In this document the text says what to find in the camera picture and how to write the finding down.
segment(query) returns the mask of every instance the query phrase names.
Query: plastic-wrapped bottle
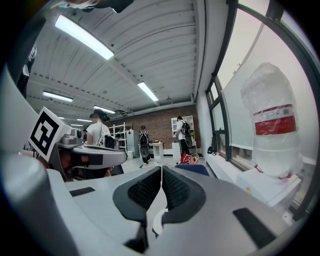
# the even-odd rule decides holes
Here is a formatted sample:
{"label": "plastic-wrapped bottle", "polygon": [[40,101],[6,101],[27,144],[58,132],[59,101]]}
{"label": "plastic-wrapped bottle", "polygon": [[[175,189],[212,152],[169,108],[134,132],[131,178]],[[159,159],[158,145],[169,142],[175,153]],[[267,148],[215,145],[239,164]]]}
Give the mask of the plastic-wrapped bottle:
{"label": "plastic-wrapped bottle", "polygon": [[303,165],[295,117],[295,97],[281,70],[262,63],[241,89],[254,130],[252,158],[268,176],[284,178]]}

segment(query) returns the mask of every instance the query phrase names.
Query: white corrugated ceiling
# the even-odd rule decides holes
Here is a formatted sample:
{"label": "white corrugated ceiling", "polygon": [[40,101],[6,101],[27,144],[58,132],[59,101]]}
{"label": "white corrugated ceiling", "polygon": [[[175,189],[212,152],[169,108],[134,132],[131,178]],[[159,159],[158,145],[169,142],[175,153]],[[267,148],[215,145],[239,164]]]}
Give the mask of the white corrugated ceiling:
{"label": "white corrugated ceiling", "polygon": [[[37,56],[27,88],[33,108],[57,115],[88,118],[94,105],[126,112],[156,107],[90,48],[54,27],[59,14],[69,17],[114,51],[127,74],[144,81],[159,104],[189,101],[195,86],[196,24],[191,0],[136,0],[121,13],[111,8],[85,13],[55,8],[37,41]],[[74,98],[50,101],[43,90]]]}

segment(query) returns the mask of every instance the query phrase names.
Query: white box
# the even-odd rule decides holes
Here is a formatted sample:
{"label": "white box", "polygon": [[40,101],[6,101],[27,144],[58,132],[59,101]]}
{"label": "white box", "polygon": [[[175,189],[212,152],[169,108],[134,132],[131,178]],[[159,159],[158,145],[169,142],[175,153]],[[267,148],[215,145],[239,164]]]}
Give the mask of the white box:
{"label": "white box", "polygon": [[250,169],[239,173],[235,184],[283,215],[298,192],[301,179],[296,175],[284,179],[273,178]]}

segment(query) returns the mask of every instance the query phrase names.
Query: window frame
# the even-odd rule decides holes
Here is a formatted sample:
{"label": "window frame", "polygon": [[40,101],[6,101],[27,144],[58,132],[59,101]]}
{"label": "window frame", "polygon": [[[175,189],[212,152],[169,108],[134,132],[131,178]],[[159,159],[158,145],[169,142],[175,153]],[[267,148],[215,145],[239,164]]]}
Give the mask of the window frame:
{"label": "window frame", "polygon": [[[306,45],[295,35],[295,33],[293,33],[289,28],[287,28],[283,23],[281,23],[281,18],[284,13],[284,8],[277,1],[275,0],[269,1],[269,5],[265,15],[243,4],[238,3],[238,0],[227,0],[226,4],[229,6],[229,9],[228,9],[228,15],[226,20],[225,33],[222,40],[220,53],[219,53],[216,65],[214,67],[213,73],[211,74],[211,80],[206,90],[206,93],[207,93],[208,105],[210,109],[213,151],[214,152],[217,151],[217,141],[218,141],[217,134],[219,131],[215,131],[215,128],[214,128],[214,119],[213,119],[212,109],[218,103],[220,103],[221,110],[222,110],[223,123],[224,123],[223,134],[225,134],[225,147],[226,147],[225,149],[226,154],[224,155],[224,158],[226,161],[230,162],[231,164],[236,166],[238,169],[245,172],[248,170],[248,168],[241,165],[239,162],[235,161],[232,158],[232,146],[230,145],[228,113],[226,111],[226,106],[225,106],[224,98],[222,95],[222,87],[218,78],[218,72],[223,63],[225,54],[229,46],[231,35],[233,32],[237,10],[238,9],[242,10],[248,13],[249,15],[253,16],[257,20],[259,20],[260,22],[262,22],[264,25],[270,28],[276,35],[278,35],[282,39],[282,41],[289,47],[289,49],[292,51],[296,59],[299,61],[309,81],[309,84],[315,99],[317,110],[320,110],[320,86],[319,86],[320,85],[320,69],[318,65],[315,63]],[[212,97],[211,86],[213,84],[215,84],[216,86],[218,97],[215,101],[211,103],[210,101],[210,97]],[[320,127],[320,111],[318,111],[317,114],[318,114],[318,125]],[[318,185],[318,180],[320,180],[320,154],[319,153],[317,156],[314,173],[311,178],[311,183],[306,192],[306,195],[304,196],[304,199],[302,200],[300,206],[298,207],[298,209],[296,210],[293,216],[294,220],[297,221],[304,216],[315,193],[317,193],[320,190],[320,187]]]}

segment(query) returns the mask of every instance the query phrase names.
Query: red label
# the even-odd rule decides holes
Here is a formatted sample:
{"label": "red label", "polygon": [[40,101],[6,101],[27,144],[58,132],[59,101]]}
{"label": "red label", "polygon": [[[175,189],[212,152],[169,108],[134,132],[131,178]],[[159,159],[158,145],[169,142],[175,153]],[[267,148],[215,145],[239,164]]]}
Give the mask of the red label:
{"label": "red label", "polygon": [[296,130],[294,115],[255,123],[256,135],[286,134],[295,132]]}

